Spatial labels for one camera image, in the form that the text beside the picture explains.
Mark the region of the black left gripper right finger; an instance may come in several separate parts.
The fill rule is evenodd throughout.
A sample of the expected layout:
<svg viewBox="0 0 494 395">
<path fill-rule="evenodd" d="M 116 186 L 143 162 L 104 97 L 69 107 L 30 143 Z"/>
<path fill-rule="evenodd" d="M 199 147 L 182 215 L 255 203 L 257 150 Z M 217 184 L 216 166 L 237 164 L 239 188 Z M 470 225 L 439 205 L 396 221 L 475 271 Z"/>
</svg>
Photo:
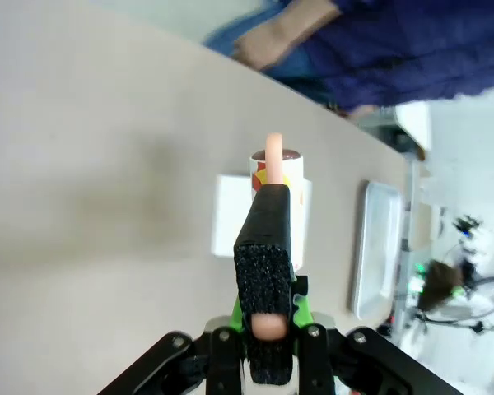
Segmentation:
<svg viewBox="0 0 494 395">
<path fill-rule="evenodd" d="M 293 334 L 299 394 L 332 394 L 335 379 L 360 394 L 460 393 L 371 328 L 343 335 L 313 321 Z"/>
</svg>

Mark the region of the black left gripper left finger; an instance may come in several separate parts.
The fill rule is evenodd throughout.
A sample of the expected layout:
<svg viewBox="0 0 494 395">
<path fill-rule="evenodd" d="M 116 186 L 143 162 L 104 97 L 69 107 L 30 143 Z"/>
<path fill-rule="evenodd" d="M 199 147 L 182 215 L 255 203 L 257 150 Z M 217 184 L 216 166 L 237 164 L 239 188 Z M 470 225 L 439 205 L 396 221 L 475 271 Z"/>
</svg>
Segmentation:
<svg viewBox="0 0 494 395">
<path fill-rule="evenodd" d="M 201 383 L 206 394 L 242 394 L 244 334 L 235 302 L 231 315 L 210 319 L 196 339 L 168 332 L 100 394 L 189 394 Z"/>
</svg>

